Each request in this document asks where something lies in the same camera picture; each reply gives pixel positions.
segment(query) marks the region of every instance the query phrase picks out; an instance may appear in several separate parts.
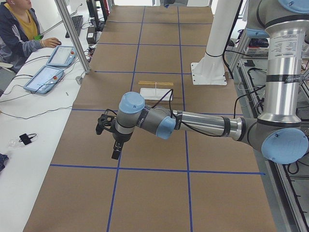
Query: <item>jacket sleeve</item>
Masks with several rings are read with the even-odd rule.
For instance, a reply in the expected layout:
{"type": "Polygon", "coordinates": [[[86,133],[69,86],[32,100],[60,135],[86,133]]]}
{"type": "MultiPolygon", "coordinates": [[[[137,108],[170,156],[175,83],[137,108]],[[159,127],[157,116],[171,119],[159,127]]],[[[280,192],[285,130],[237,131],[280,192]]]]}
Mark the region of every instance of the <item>jacket sleeve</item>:
{"type": "Polygon", "coordinates": [[[12,22],[4,22],[5,19],[0,18],[0,37],[14,54],[27,58],[41,48],[40,41],[22,41],[17,26],[12,22]]]}

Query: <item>dark jacket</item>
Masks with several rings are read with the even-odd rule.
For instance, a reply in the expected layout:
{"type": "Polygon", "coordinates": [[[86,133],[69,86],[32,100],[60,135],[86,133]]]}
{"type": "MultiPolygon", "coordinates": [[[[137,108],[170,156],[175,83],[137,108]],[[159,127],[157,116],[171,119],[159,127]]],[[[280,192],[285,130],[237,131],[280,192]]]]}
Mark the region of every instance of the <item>dark jacket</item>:
{"type": "MultiPolygon", "coordinates": [[[[0,5],[0,60],[13,64],[13,70],[18,72],[30,54],[42,46],[38,40],[29,41],[18,20],[4,4],[5,2],[2,2],[0,5]]],[[[35,11],[31,8],[29,12],[37,25],[39,34],[40,25],[35,11]]]]}

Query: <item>yellow shirt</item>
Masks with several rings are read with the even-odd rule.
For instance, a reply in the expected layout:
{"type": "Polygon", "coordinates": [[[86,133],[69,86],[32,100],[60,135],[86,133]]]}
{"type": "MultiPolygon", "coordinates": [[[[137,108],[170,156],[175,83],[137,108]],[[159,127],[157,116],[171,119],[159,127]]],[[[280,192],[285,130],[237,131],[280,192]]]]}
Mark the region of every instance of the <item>yellow shirt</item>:
{"type": "Polygon", "coordinates": [[[24,20],[22,20],[19,16],[17,16],[13,12],[13,10],[11,9],[9,4],[6,3],[5,7],[17,18],[18,22],[20,23],[21,27],[23,28],[28,39],[33,40],[34,36],[38,35],[38,29],[37,29],[37,25],[35,24],[30,12],[26,11],[28,18],[30,19],[30,23],[28,23],[28,22],[25,22],[24,20]]]}

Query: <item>blue joint cap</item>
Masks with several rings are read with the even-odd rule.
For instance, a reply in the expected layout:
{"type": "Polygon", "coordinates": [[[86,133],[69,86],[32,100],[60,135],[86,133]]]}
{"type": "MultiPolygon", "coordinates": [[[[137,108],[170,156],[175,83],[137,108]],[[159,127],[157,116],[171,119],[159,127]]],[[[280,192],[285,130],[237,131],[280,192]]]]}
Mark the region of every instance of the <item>blue joint cap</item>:
{"type": "Polygon", "coordinates": [[[288,11],[298,14],[309,14],[308,0],[278,0],[278,2],[288,11]]]}
{"type": "Polygon", "coordinates": [[[247,36],[253,39],[264,39],[269,38],[269,35],[264,30],[250,29],[247,28],[247,36]]]}
{"type": "Polygon", "coordinates": [[[174,131],[176,120],[166,116],[156,129],[155,135],[161,139],[168,139],[174,131]]]}
{"type": "Polygon", "coordinates": [[[262,154],[275,163],[289,164],[304,156],[308,144],[308,139],[301,130],[284,128],[265,139],[262,144],[262,154]]]}
{"type": "Polygon", "coordinates": [[[122,96],[119,103],[119,110],[126,114],[140,112],[145,106],[145,99],[136,92],[128,92],[122,96]]]}

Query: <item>keyboard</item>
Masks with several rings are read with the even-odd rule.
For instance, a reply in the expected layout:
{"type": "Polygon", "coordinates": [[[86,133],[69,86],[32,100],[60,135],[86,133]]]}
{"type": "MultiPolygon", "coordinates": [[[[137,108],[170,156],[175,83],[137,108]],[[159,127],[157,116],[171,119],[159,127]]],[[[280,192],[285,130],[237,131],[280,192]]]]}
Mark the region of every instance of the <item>keyboard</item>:
{"type": "Polygon", "coordinates": [[[81,30],[82,30],[82,25],[83,25],[83,16],[82,15],[78,15],[78,16],[73,16],[71,17],[73,25],[76,29],[77,35],[79,36],[81,34],[81,30]]]}

